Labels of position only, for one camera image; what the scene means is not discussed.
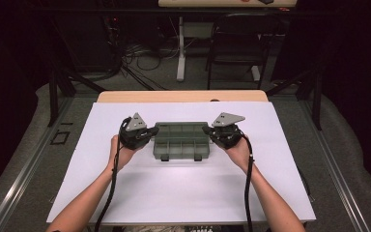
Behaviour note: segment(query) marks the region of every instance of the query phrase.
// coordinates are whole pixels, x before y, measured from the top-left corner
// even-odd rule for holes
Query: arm
[[[114,157],[117,153],[118,136],[111,139],[109,161],[98,178],[74,200],[53,220],[46,231],[69,232],[82,231],[92,217],[95,209],[104,195],[108,185],[111,182]],[[132,158],[136,151],[127,148],[120,150],[119,164],[117,170],[120,171]]]
[[[245,174],[248,170],[249,151],[245,139],[225,152],[231,161],[238,166]],[[261,174],[255,163],[252,167],[251,183],[257,192],[264,214],[273,232],[305,231],[300,220]]]

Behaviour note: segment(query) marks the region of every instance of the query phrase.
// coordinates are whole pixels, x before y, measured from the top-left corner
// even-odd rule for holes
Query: person's left hand
[[[114,135],[111,138],[111,144],[110,144],[110,155],[109,155],[109,161],[107,163],[106,169],[112,170],[114,166],[114,158],[117,154],[117,143],[119,141],[119,135]],[[123,144],[120,144],[120,152],[119,152],[119,162],[117,164],[117,171],[120,171],[128,162],[131,160],[131,158],[134,156],[134,154],[140,150],[131,150],[129,148],[123,147]]]

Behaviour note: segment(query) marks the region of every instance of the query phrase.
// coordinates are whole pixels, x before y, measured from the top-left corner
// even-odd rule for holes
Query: white table
[[[294,8],[297,5],[297,0],[274,0],[273,3],[264,4],[258,0],[249,0],[244,2],[242,0],[158,0],[160,7],[167,8]],[[203,23],[203,26],[197,26],[198,33],[201,33],[201,27],[207,27],[210,23]],[[177,68],[177,80],[185,80],[186,68],[186,53],[185,53],[185,23],[183,17],[179,20],[179,65]],[[206,33],[202,33],[207,37],[210,35],[211,28]],[[258,68],[252,69],[252,74],[255,79],[259,79]]]
[[[106,95],[92,108],[47,222],[53,221],[101,173],[107,163],[111,136],[117,133],[121,122],[135,112],[149,126],[155,122],[211,124],[220,112],[244,116],[246,119],[238,126],[250,137],[256,164],[264,176],[300,220],[314,220],[314,212],[274,108],[266,99],[262,101],[263,95],[257,102],[243,99],[244,96],[253,96],[252,93],[263,94],[258,91],[167,91],[161,92],[157,102],[150,102],[159,92],[128,92],[129,96],[146,99],[138,103],[129,102],[131,98],[110,103]],[[216,99],[222,100],[222,96],[229,95],[232,100],[242,101],[198,102],[203,99],[198,96],[212,98],[215,95]],[[190,96],[194,97],[191,102],[178,102]],[[210,157],[203,161],[172,159],[162,162],[154,158],[151,141],[118,174],[115,195],[103,224],[244,223],[245,177],[216,145],[211,144],[210,149]],[[108,191],[90,222],[96,222],[107,194]],[[250,209],[253,221],[266,221],[253,188],[250,190]]]

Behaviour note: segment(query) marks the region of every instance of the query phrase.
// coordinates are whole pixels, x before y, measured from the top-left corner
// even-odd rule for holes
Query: white paper sheet
[[[239,128],[249,136],[255,163],[288,202],[300,220],[314,220],[279,120],[270,102],[220,101],[184,103],[94,103],[63,185],[48,216],[51,222],[104,169],[110,138],[122,121],[138,112],[152,127],[156,122],[208,122],[227,112],[245,117]],[[192,224],[244,222],[245,177],[215,144],[202,161],[153,155],[153,141],[137,152],[118,174],[113,201],[104,224]],[[96,222],[108,190],[91,219]],[[254,221],[265,221],[253,188],[250,209]]]

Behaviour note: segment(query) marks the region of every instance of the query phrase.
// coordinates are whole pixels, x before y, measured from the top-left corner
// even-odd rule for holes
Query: gray plastic tray
[[[207,159],[210,138],[204,134],[204,122],[156,123],[159,128],[155,137],[153,154],[161,161],[172,159]]]

